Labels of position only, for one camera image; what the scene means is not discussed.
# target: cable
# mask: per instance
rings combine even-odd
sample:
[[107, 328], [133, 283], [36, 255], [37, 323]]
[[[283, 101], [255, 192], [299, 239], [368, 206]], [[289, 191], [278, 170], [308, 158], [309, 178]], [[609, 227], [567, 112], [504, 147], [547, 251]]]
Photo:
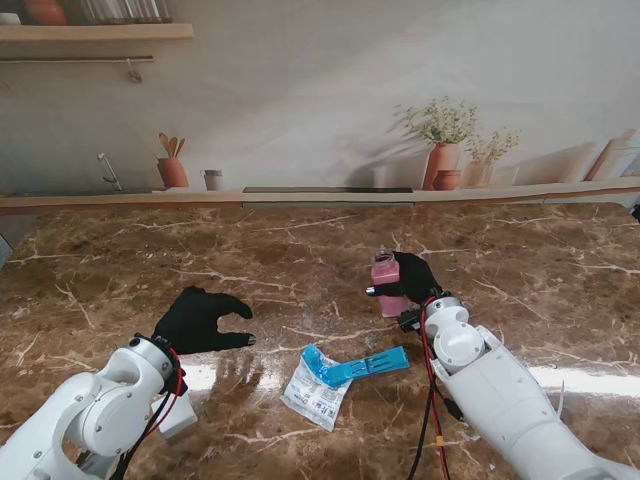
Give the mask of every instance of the cable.
[[[433, 301], [433, 297], [429, 298], [426, 302], [424, 307], [421, 309], [422, 311], [420, 312], [420, 335], [422, 336], [422, 346], [424, 349], [424, 358], [425, 358], [425, 362], [427, 364], [427, 374], [429, 375], [429, 381], [431, 382], [431, 385], [435, 385], [436, 383], [436, 379], [435, 379], [435, 373], [433, 371], [433, 368], [431, 366], [431, 352], [429, 350], [429, 342], [427, 341], [427, 328], [426, 328], [426, 307], [429, 303], [431, 303]], [[433, 410], [433, 422], [435, 423], [435, 427], [436, 427], [436, 443], [439, 443], [439, 441], [442, 441], [442, 426], [440, 425], [440, 419], [438, 418], [438, 411], [436, 409], [435, 403], [432, 406], [432, 410]], [[442, 477], [444, 478], [444, 480], [449, 480], [449, 467], [447, 465], [447, 458], [446, 458], [446, 454], [444, 451], [444, 446], [443, 445], [438, 445], [438, 452], [440, 453], [440, 467], [442, 468]]]
[[424, 445], [424, 437], [427, 433], [427, 424], [429, 423], [429, 411], [431, 410], [431, 403], [433, 402], [433, 387], [429, 389], [429, 398], [427, 399], [427, 408], [424, 411], [424, 418], [422, 419], [422, 429], [420, 430], [420, 439], [418, 440], [418, 450], [416, 456], [413, 459], [413, 465], [411, 465], [411, 472], [409, 472], [408, 480], [412, 480], [418, 469], [420, 463], [420, 456], [422, 455], [422, 446]]
[[416, 452], [416, 456], [413, 461], [413, 465], [411, 467], [411, 472], [409, 473], [408, 479], [413, 479], [415, 472], [418, 467], [418, 463], [420, 462], [420, 456], [422, 453], [422, 446], [424, 444], [424, 437], [427, 430], [427, 424], [429, 421], [429, 410], [433, 410], [433, 421], [435, 423], [436, 435], [437, 435], [437, 444], [438, 444], [438, 452], [440, 453], [440, 466], [442, 468], [442, 476], [444, 480], [449, 480], [449, 466], [447, 465], [447, 458], [444, 451], [444, 446], [441, 444], [442, 442], [442, 426], [440, 425], [440, 419], [438, 418], [438, 412], [435, 406], [435, 394], [445, 402], [447, 405], [447, 410], [451, 412], [450, 405], [447, 403], [447, 398], [445, 398], [439, 391], [436, 385], [435, 373], [431, 366], [431, 351], [430, 345], [427, 340], [427, 329], [426, 329], [426, 308], [432, 301], [435, 300], [435, 297], [429, 297], [427, 301], [420, 306], [420, 337], [422, 340], [422, 348], [424, 353], [424, 360], [427, 367], [427, 375], [429, 377], [429, 396], [427, 399], [427, 408], [425, 410], [425, 417], [422, 422], [422, 430], [420, 432], [420, 440], [418, 441], [418, 451]]
[[155, 413], [151, 416], [151, 418], [147, 422], [147, 425], [144, 427], [142, 435], [140, 435], [140, 438], [138, 438], [138, 441], [133, 445], [133, 447], [131, 447], [131, 449], [126, 454], [123, 454], [120, 456], [120, 461], [118, 462], [118, 466], [116, 467], [115, 472], [113, 472], [113, 475], [109, 477], [109, 480], [124, 479], [124, 475], [125, 473], [127, 473], [127, 468], [129, 468], [129, 463], [133, 458], [133, 454], [136, 453], [136, 450], [138, 449], [142, 441], [146, 438], [147, 432], [151, 429], [151, 426], [158, 419], [158, 417], [162, 413], [162, 410], [164, 410], [164, 407], [167, 405], [168, 401], [169, 401], [169, 394], [167, 393], [164, 396], [164, 399], [162, 400], [162, 403], [160, 404], [158, 409], [155, 411]]
[[171, 393], [169, 392], [164, 396], [162, 403], [160, 404], [158, 409], [154, 412], [154, 414], [151, 416], [151, 418], [147, 422], [147, 425], [145, 426], [138, 441], [133, 445], [133, 447], [131, 447], [131, 449], [126, 454], [120, 457], [118, 466], [116, 467], [115, 472], [113, 473], [113, 475], [110, 477], [109, 480], [124, 479], [124, 475], [127, 472], [127, 468], [129, 468], [129, 463], [131, 462], [133, 455], [136, 453], [136, 450], [138, 450], [138, 447], [140, 446], [142, 441], [145, 438], [147, 438], [149, 435], [151, 435], [160, 426], [160, 424], [164, 421], [164, 419], [167, 418], [167, 416], [171, 413], [173, 406], [176, 404], [178, 397], [180, 396], [180, 391], [182, 389], [182, 369], [180, 368], [180, 358], [178, 357], [178, 354], [173, 348], [169, 348], [169, 350], [171, 351], [173, 356], [176, 358], [177, 367], [178, 367], [178, 386], [176, 388], [175, 393], [173, 394], [173, 401], [171, 402], [171, 406], [169, 407], [169, 410], [167, 410], [167, 413], [164, 414], [162, 419], [158, 423], [156, 423], [156, 420], [158, 419], [158, 417], [160, 417], [160, 414], [164, 410], [164, 407], [167, 406], [167, 402], [169, 401], [169, 397], [171, 396]]
[[151, 435], [153, 432], [155, 432], [158, 427], [160, 426], [160, 424], [162, 422], [164, 422], [165, 418], [167, 418], [169, 416], [169, 414], [171, 413], [171, 410], [173, 410], [173, 407], [175, 406], [176, 402], [178, 401], [178, 397], [180, 396], [180, 391], [182, 389], [182, 369], [180, 368], [180, 357], [178, 357], [178, 354], [176, 353], [176, 351], [173, 348], [169, 348], [169, 351], [173, 354], [174, 357], [176, 357], [176, 360], [178, 361], [178, 386], [176, 388], [175, 393], [173, 394], [173, 401], [171, 402], [171, 405], [169, 406], [169, 410], [167, 410], [167, 413], [164, 414], [164, 417], [162, 417], [162, 419], [155, 424], [155, 426], [149, 430], [147, 432], [147, 434], [145, 435], [145, 438], [147, 438], [149, 435]]

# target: red wire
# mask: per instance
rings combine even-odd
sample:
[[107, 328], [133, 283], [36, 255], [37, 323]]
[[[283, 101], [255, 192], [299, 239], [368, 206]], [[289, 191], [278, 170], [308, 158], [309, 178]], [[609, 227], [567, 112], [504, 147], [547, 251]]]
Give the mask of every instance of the red wire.
[[[425, 309], [427, 305], [429, 305], [434, 300], [435, 300], [435, 297], [429, 297], [425, 302]], [[420, 315], [420, 334], [422, 336], [422, 347], [424, 348], [424, 358], [427, 364], [427, 374], [429, 375], [429, 382], [435, 383], [435, 374], [433, 372], [433, 369], [431, 368], [431, 362], [429, 361], [429, 359], [431, 358], [431, 352], [429, 351], [429, 346], [428, 346], [429, 344], [427, 343], [427, 329], [426, 329], [425, 323], [426, 323], [426, 312], [423, 309], [422, 314]], [[433, 405], [432, 405], [432, 412], [433, 412], [433, 421], [436, 425], [436, 435], [438, 435], [439, 437], [442, 437], [442, 427], [440, 426], [440, 420], [438, 418], [438, 412], [436, 410], [435, 402], [433, 402]], [[444, 460], [444, 447], [439, 446], [438, 451], [440, 452], [440, 467], [442, 469], [442, 478], [444, 478], [445, 480], [449, 480], [449, 476], [447, 475], [447, 469], [446, 469], [445, 460]]]
[[176, 392], [173, 395], [173, 400], [171, 401], [171, 405], [169, 406], [169, 410], [167, 410], [167, 413], [164, 414], [164, 416], [160, 419], [160, 421], [158, 423], [156, 423], [153, 426], [153, 428], [151, 430], [149, 430], [149, 432], [147, 432], [147, 434], [145, 435], [144, 438], [147, 438], [149, 435], [151, 435], [153, 432], [155, 432], [158, 429], [158, 427], [160, 426], [160, 424], [162, 422], [164, 422], [165, 418], [167, 418], [169, 416], [169, 414], [171, 413], [171, 410], [173, 410], [174, 405], [178, 401], [178, 397], [180, 396], [180, 390], [182, 389], [182, 369], [180, 368], [180, 357], [178, 357], [178, 354], [176, 353], [176, 351], [173, 348], [169, 348], [169, 350], [171, 351], [173, 356], [176, 357], [176, 360], [178, 361], [178, 387], [176, 388]]

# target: orange vase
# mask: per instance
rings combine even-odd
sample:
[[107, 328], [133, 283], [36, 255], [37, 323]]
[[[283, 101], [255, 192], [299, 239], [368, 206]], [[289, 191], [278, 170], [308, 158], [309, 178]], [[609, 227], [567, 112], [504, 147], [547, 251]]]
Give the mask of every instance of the orange vase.
[[455, 170], [460, 160], [460, 146], [457, 143], [438, 143], [429, 154], [427, 171], [422, 182], [423, 190], [434, 190], [433, 181], [440, 170]]
[[184, 167], [177, 158], [159, 158], [158, 170], [167, 188], [188, 187], [189, 180]]
[[62, 27], [67, 25], [64, 10], [56, 0], [25, 0], [27, 11], [38, 25]]
[[434, 190], [455, 190], [460, 183], [461, 170], [440, 170], [433, 181]]

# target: pink bottle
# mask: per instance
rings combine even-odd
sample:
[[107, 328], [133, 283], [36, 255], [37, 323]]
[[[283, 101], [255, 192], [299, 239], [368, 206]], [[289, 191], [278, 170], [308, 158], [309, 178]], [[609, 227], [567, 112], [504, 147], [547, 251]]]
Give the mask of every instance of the pink bottle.
[[[374, 285], [383, 285], [400, 281], [400, 265], [389, 250], [380, 250], [373, 257], [371, 279]], [[402, 312], [409, 310], [406, 297], [378, 297], [383, 317], [399, 317]]]

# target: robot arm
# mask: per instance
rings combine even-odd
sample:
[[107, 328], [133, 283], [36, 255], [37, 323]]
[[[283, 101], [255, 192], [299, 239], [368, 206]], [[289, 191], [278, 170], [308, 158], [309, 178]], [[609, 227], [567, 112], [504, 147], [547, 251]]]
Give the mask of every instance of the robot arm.
[[[253, 317], [251, 308], [236, 297], [185, 288], [156, 324], [152, 340], [136, 334], [100, 372], [68, 379], [0, 447], [2, 478], [107, 478], [125, 452], [135, 451], [154, 420], [151, 401], [164, 391], [175, 391], [172, 406], [177, 408], [162, 417], [161, 433], [171, 436], [195, 422], [188, 397], [182, 396], [187, 387], [176, 381], [179, 360], [169, 346], [182, 355], [253, 345], [256, 338], [251, 334], [218, 332], [219, 317], [229, 313]], [[76, 463], [62, 451], [64, 438], [85, 449]]]
[[427, 306], [432, 365], [467, 421], [524, 480], [638, 480], [640, 471], [596, 456], [562, 423], [531, 373], [458, 299]]
[[[105, 478], [120, 454], [138, 441], [151, 400], [179, 368], [161, 341], [136, 336], [100, 372], [65, 381], [11, 436], [0, 448], [3, 478]], [[72, 463], [62, 451], [65, 437], [91, 454]]]

